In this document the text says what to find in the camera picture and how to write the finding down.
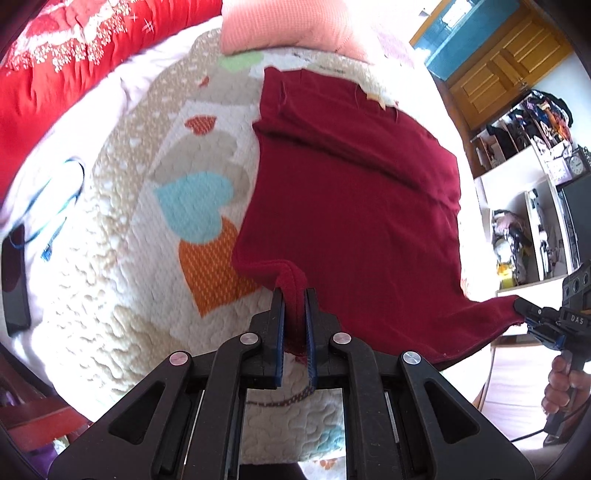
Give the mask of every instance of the blue heart pattern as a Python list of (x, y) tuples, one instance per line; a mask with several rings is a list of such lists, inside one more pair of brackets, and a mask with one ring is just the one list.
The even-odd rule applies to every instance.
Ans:
[(232, 182), (211, 171), (187, 175), (155, 189), (171, 230), (192, 244), (206, 244), (219, 236), (219, 208), (234, 196)]

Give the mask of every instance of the wooden cabinet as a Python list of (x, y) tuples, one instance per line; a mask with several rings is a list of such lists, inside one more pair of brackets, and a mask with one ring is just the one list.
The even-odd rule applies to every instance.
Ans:
[(533, 87), (571, 53), (569, 42), (535, 13), (520, 10), (508, 33), (467, 62), (448, 80), (451, 94), (471, 129), (482, 126)]

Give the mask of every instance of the finger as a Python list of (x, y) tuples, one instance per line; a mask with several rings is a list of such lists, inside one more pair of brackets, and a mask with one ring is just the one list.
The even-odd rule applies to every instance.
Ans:
[(557, 356), (552, 360), (552, 370), (555, 372), (563, 372), (566, 369), (567, 361), (562, 355)]
[(561, 392), (566, 392), (570, 388), (569, 378), (560, 372), (551, 371), (548, 375), (548, 381), (553, 389)]
[(548, 385), (546, 387), (546, 390), (544, 391), (544, 397), (559, 407), (565, 407), (570, 401), (568, 393), (557, 391), (552, 388), (552, 385)]
[(560, 407), (556, 403), (552, 403), (547, 398), (544, 398), (542, 400), (542, 408), (544, 409), (546, 414), (550, 414), (550, 413), (558, 413), (558, 410)]
[(578, 390), (588, 392), (591, 390), (591, 375), (585, 372), (571, 372), (569, 375), (570, 386)]

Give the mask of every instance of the smartphone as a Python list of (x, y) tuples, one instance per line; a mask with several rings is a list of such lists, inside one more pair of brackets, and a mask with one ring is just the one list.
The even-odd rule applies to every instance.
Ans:
[(31, 328), (24, 246), (24, 225), (15, 228), (2, 242), (2, 303), (10, 337)]

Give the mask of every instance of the pink pillow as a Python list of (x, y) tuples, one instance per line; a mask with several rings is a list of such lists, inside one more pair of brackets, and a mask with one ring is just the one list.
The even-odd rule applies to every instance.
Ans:
[(376, 63), (378, 38), (350, 0), (224, 0), (222, 53), (268, 47), (332, 51)]

